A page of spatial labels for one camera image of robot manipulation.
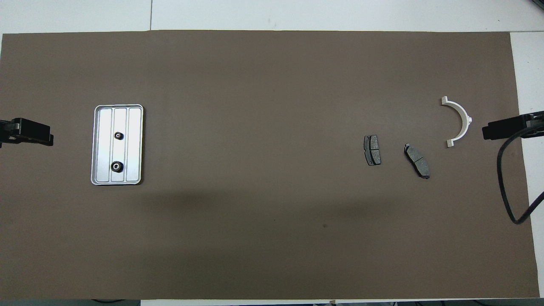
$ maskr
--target brown table surface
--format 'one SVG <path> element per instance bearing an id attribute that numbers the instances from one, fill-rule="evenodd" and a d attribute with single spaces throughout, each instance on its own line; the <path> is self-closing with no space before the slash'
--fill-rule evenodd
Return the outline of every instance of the brown table surface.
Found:
<path id="1" fill-rule="evenodd" d="M 487 122 L 518 114 L 508 33 L 4 34 L 0 298 L 537 297 Z M 473 118 L 453 148 L 459 115 Z M 101 104 L 145 107 L 143 182 L 90 182 Z M 364 159 L 377 134 L 383 164 Z M 428 160 L 420 179 L 405 143 Z M 521 145 L 509 198 L 528 202 Z"/>

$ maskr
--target white tile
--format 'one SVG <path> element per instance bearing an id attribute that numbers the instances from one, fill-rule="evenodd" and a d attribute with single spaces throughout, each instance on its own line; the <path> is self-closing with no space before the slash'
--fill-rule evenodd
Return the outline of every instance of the white tile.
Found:
<path id="1" fill-rule="evenodd" d="M 151 0 L 0 1 L 0 34 L 145 31 L 150 19 Z"/>
<path id="2" fill-rule="evenodd" d="M 544 111 L 544 32 L 511 33 L 520 114 Z M 544 191 L 544 137 L 522 140 L 529 201 Z M 544 297 L 544 204 L 531 215 L 540 296 Z"/>
<path id="3" fill-rule="evenodd" d="M 153 0 L 153 30 L 544 30 L 529 0 Z"/>

